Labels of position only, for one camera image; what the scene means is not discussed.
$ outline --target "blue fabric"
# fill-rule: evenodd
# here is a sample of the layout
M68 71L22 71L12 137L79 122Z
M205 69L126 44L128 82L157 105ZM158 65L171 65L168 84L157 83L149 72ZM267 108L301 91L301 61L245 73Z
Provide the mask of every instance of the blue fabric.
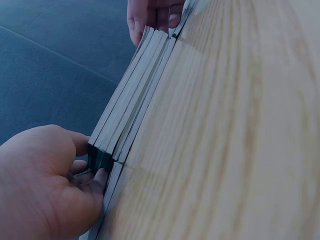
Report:
M0 27L0 144L35 126L91 135L117 84Z
M135 52L127 0L1 0L0 26L119 82Z
M47 124L91 135L135 51L126 6L0 1L0 145Z

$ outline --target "light wood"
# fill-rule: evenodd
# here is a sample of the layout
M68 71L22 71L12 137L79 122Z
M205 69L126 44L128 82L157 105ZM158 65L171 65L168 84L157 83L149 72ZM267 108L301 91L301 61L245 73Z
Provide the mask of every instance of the light wood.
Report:
M319 239L320 1L201 3L98 239Z

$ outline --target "wooden surface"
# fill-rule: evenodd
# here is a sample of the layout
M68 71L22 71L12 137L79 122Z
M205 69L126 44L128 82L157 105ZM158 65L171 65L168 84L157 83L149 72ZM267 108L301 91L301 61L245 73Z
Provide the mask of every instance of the wooden surface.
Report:
M98 239L320 239L320 1L200 3Z

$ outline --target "fingernail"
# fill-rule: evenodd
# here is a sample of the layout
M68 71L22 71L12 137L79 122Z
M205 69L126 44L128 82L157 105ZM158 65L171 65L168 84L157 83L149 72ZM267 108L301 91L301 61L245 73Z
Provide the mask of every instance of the fingernail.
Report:
M176 14L176 13L170 14L170 16L169 16L169 28L173 29L176 26L178 26L178 24L180 22L180 17L181 17L180 14Z

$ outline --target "human hand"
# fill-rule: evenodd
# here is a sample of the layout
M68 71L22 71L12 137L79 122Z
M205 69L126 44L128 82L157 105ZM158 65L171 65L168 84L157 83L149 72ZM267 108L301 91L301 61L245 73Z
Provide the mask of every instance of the human hand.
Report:
M138 46L145 25L168 33L178 26L185 0L128 0L126 20L130 37Z
M87 169L75 158L86 154L88 140L48 125L0 146L1 239L72 239L94 224L108 173L73 176Z

